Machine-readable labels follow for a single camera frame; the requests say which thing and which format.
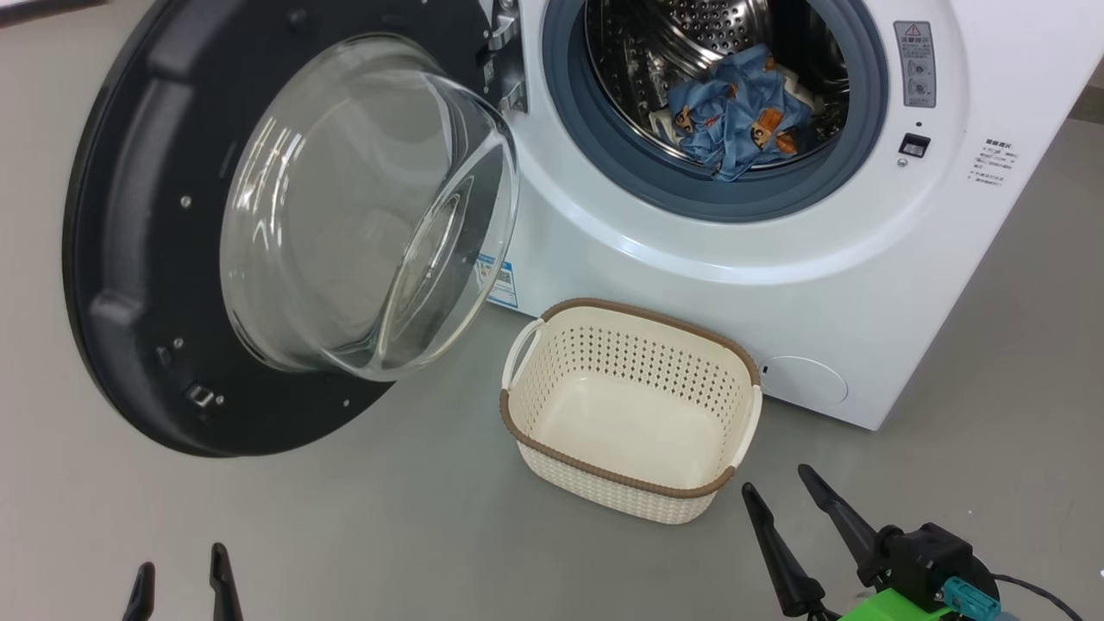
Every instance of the gray floor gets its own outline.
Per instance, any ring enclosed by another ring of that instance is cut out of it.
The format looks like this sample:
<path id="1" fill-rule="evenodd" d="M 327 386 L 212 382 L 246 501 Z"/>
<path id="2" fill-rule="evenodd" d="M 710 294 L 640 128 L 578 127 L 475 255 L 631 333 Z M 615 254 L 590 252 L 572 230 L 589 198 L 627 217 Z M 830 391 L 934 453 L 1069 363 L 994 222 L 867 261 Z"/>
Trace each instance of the gray floor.
<path id="1" fill-rule="evenodd" d="M 880 432 L 771 401 L 735 484 L 687 526 L 618 515 L 526 470 L 493 413 L 491 388 L 527 319 L 486 313 L 448 355 L 454 364 L 423 378 L 449 392 L 470 388 L 454 411 L 437 411 L 422 386 L 401 385 L 388 399 L 407 413 L 385 407 L 354 422 L 355 431 L 323 441 L 397 440 L 445 425 L 413 451 L 365 446 L 379 451 L 374 463 L 408 466 L 406 484 L 422 491 L 389 496 L 408 503 L 400 513 L 421 517 L 420 528 L 394 541 L 414 556 L 394 557 L 396 571 L 381 579 L 406 592 L 410 580 L 421 580 L 427 593 L 378 602 L 380 618 L 781 619 L 739 494 L 747 480 L 824 583 L 829 604 L 848 610 L 866 593 L 829 520 L 800 486 L 802 462 L 875 526 L 936 522 L 972 541 L 994 570 L 1050 587 L 1086 619 L 1100 618 L 1101 144 L 1102 126 L 1063 127 Z M 473 358 L 486 364 L 465 364 Z M 425 460 L 455 467 L 417 467 Z M 459 513 L 440 514 L 440 495 Z M 457 526 L 457 517 L 468 526 Z M 1004 593 L 1021 619 L 1063 619 L 1015 587 Z"/>
<path id="2" fill-rule="evenodd" d="M 1073 104 L 1070 118 L 1104 124 L 1104 61 L 1096 67 L 1085 90 Z"/>

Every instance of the warning label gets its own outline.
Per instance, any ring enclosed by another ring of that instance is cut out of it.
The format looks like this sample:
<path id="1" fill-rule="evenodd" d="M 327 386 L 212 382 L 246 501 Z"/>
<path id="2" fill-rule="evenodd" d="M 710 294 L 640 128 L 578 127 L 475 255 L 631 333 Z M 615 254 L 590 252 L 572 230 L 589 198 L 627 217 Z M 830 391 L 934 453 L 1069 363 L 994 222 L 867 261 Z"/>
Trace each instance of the warning label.
<path id="1" fill-rule="evenodd" d="M 967 178 L 975 183 L 999 188 L 1005 185 L 1019 159 L 1020 154 L 1016 152 L 1011 143 L 986 138 L 980 152 L 970 164 Z"/>
<path id="2" fill-rule="evenodd" d="M 487 282 L 487 277 L 490 276 L 490 271 L 493 267 L 493 256 L 487 254 L 479 255 L 479 260 L 476 261 L 476 281 L 478 281 L 480 287 Z M 490 295 L 487 296 L 487 299 L 517 310 L 518 290 L 513 285 L 513 265 L 509 261 L 502 262 L 502 269 L 498 271 L 498 276 L 495 277 L 495 284 L 491 286 Z"/>
<path id="3" fill-rule="evenodd" d="M 915 108 L 935 107 L 935 43 L 928 22 L 893 22 L 901 73 L 904 105 Z"/>

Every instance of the laundry basket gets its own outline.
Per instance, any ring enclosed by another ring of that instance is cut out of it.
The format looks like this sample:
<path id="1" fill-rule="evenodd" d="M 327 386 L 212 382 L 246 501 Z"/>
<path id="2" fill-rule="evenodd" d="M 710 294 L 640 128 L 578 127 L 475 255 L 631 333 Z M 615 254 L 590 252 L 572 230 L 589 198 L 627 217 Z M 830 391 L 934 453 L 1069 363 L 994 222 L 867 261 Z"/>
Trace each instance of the laundry basket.
<path id="1" fill-rule="evenodd" d="M 664 524 L 701 515 L 747 452 L 763 406 L 735 343 L 599 299 L 549 309 L 513 343 L 502 421 L 539 476 Z"/>

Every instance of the front-load washing machine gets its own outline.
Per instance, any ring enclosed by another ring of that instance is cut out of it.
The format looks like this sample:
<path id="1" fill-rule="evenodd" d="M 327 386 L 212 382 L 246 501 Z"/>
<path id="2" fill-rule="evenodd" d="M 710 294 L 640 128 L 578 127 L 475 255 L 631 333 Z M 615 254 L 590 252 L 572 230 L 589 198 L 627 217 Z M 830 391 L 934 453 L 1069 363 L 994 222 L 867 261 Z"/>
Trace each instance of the front-load washing machine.
<path id="1" fill-rule="evenodd" d="M 180 453 L 330 433 L 488 296 L 694 322 L 769 394 L 877 428 L 1104 50 L 1095 0 L 110 0 L 0 25 L 13 618 L 116 614 L 155 556 L 197 618 L 192 561 L 227 533 L 254 579 L 298 586 L 284 555 L 333 579 L 327 550 L 400 515 L 336 474 L 359 445 Z M 815 139 L 713 181 L 659 137 L 666 92 L 756 43 Z"/>
<path id="2" fill-rule="evenodd" d="M 672 1 L 662 35 L 613 0 L 520 1 L 521 206 L 492 299 L 676 315 L 745 345 L 767 394 L 868 429 L 1104 49 L 1091 1 L 809 0 L 796 17 L 804 3 Z M 822 145 L 726 185 L 657 145 L 649 116 L 688 57 L 735 49 L 745 30 L 765 32 L 829 114 Z"/>
<path id="3" fill-rule="evenodd" d="M 877 429 L 1104 49 L 1090 0 L 1030 19 L 995 0 L 161 0 L 129 35 L 103 20 L 82 33 L 81 56 L 115 57 L 95 102 L 62 95 L 92 107 L 60 235 L 71 329 L 128 421 L 212 455 L 332 431 L 488 296 L 694 322 L 744 344 L 768 394 Z M 758 43 L 813 104 L 808 139 L 715 181 L 661 137 L 667 90 Z"/>

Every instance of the blue printed fabric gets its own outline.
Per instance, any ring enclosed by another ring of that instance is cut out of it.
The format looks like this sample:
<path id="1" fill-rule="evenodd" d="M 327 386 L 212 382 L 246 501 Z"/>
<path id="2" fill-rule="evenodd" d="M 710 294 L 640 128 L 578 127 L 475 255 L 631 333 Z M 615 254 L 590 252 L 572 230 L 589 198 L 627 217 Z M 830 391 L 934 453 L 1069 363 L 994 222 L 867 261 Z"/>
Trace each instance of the blue printed fabric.
<path id="1" fill-rule="evenodd" d="M 667 101 L 675 143 L 713 179 L 733 181 L 753 164 L 797 155 L 813 110 L 786 92 L 766 45 L 725 56 L 709 76 L 675 86 Z"/>

